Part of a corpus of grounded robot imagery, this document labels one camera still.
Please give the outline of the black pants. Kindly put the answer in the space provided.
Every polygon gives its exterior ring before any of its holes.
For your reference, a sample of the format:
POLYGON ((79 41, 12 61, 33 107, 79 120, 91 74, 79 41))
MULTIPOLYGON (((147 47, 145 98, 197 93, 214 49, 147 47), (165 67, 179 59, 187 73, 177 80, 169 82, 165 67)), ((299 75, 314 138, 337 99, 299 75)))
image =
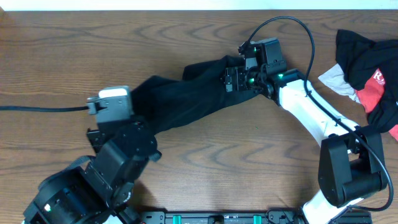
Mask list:
POLYGON ((243 64, 242 58, 226 55, 187 65, 181 80, 152 76, 131 92, 134 113, 157 134, 250 100, 258 93, 227 92, 221 81, 226 68, 243 64))

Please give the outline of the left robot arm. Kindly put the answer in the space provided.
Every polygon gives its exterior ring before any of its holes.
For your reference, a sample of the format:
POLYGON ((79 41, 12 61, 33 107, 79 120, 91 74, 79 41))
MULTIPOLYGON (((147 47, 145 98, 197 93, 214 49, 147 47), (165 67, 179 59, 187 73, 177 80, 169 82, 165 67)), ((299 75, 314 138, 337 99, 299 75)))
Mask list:
POLYGON ((47 177, 25 209, 24 223, 140 223, 127 205, 149 161, 158 161, 154 132, 142 116, 88 130, 94 156, 81 156, 47 177))

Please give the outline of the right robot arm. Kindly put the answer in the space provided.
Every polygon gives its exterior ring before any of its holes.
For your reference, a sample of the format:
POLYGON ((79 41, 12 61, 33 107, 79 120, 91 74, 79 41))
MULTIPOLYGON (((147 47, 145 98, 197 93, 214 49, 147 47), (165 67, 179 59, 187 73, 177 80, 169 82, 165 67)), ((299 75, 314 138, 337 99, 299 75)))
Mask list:
POLYGON ((297 212, 272 209, 254 223, 372 223, 371 211, 358 202, 389 187, 381 136, 360 127, 326 102, 296 70, 229 67, 228 92, 258 91, 294 115, 320 146, 320 190, 297 212))

